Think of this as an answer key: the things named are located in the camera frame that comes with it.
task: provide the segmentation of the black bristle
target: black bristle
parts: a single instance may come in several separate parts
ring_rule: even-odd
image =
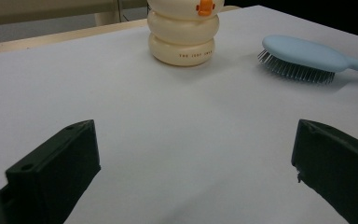
[[[326,72],[296,63],[289,63],[273,56],[266,49],[261,51],[257,58],[273,73],[292,80],[329,84],[333,81],[335,74],[334,72]]]

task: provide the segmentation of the table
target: table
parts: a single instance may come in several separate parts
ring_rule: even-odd
[[[330,85],[273,76],[266,35],[358,57],[358,36],[261,6],[220,13],[212,59],[157,61],[134,27],[0,53],[4,171],[57,131],[94,119],[102,170],[70,223],[347,223],[305,184],[291,153],[299,119],[358,138],[358,72]]]

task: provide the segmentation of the cream stacked ring container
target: cream stacked ring container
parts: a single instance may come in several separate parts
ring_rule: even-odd
[[[192,66],[208,61],[214,53],[219,29],[217,13],[224,0],[147,0],[150,29],[148,45],[160,61]]]

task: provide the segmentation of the hairbrush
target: hairbrush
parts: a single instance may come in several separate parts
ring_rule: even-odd
[[[282,77],[328,84],[335,73],[348,68],[358,71],[358,59],[325,45],[286,35],[268,35],[258,60]]]

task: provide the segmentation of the white table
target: white table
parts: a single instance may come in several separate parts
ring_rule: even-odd
[[[9,166],[94,119],[102,170],[66,224],[347,223],[290,160],[299,119],[358,138],[358,72],[303,84],[256,56],[264,36],[292,35],[358,57],[358,36],[265,7],[220,21],[196,67],[153,58],[147,27],[0,53],[0,188]]]

